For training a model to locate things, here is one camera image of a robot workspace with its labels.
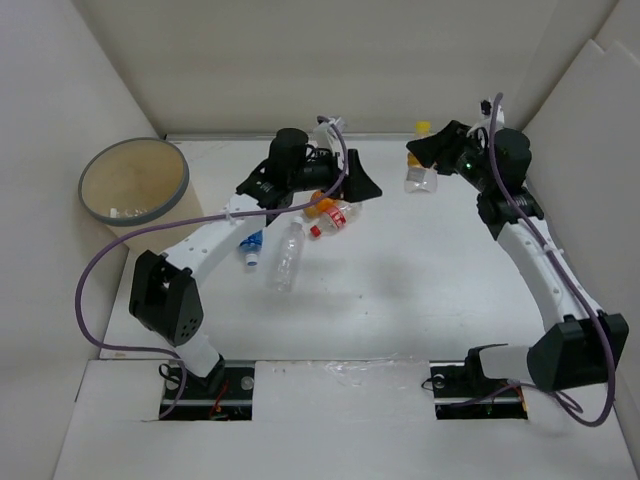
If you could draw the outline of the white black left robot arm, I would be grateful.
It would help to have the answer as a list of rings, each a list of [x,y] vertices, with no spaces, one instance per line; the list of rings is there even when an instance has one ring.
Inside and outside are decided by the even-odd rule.
[[[160,254],[142,253],[135,263],[129,312],[162,337],[183,361],[188,384],[201,396],[222,387],[224,359],[204,332],[199,286],[247,236],[295,211],[298,192],[321,190],[349,203],[382,191],[347,148],[340,118],[320,117],[311,134],[284,128],[269,152],[236,188],[219,219],[203,224]]]

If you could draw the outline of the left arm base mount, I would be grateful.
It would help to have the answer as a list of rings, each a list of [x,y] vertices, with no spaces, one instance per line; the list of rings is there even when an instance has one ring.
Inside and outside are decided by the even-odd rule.
[[[253,413],[255,362],[228,361],[215,373],[210,386],[188,373],[178,396],[182,372],[174,363],[162,363],[164,380],[159,416],[163,421],[250,421]]]

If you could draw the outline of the red label plastic bottle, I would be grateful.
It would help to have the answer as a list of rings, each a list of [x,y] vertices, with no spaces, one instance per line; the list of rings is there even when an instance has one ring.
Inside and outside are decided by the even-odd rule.
[[[361,211],[361,203],[336,201],[321,213],[318,221],[310,227],[309,233],[314,240],[334,235],[351,225]]]

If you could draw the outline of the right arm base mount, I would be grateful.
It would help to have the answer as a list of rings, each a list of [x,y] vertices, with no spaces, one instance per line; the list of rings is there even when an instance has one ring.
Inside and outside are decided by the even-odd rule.
[[[433,394],[437,420],[527,420],[522,390],[508,385],[464,361],[432,361],[421,387]]]

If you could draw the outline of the yellow cap orange label bottle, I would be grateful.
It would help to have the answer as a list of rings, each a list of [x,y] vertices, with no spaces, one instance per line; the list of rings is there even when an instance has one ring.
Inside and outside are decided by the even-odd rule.
[[[415,125],[415,139],[426,138],[431,135],[431,123],[429,121],[418,121]],[[423,167],[417,158],[411,153],[407,153],[407,173],[404,180],[404,191],[406,193],[435,193],[438,187],[437,172],[433,169]]]

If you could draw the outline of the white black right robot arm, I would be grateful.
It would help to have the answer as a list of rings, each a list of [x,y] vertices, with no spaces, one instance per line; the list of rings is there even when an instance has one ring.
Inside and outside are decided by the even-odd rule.
[[[543,320],[531,347],[489,347],[462,369],[462,381],[483,394],[499,377],[532,382],[551,392],[605,383],[617,367],[629,327],[583,289],[554,244],[544,213],[526,189],[530,141],[503,128],[493,138],[458,121],[407,145],[424,167],[458,174],[479,192],[477,209],[492,237],[523,277]]]

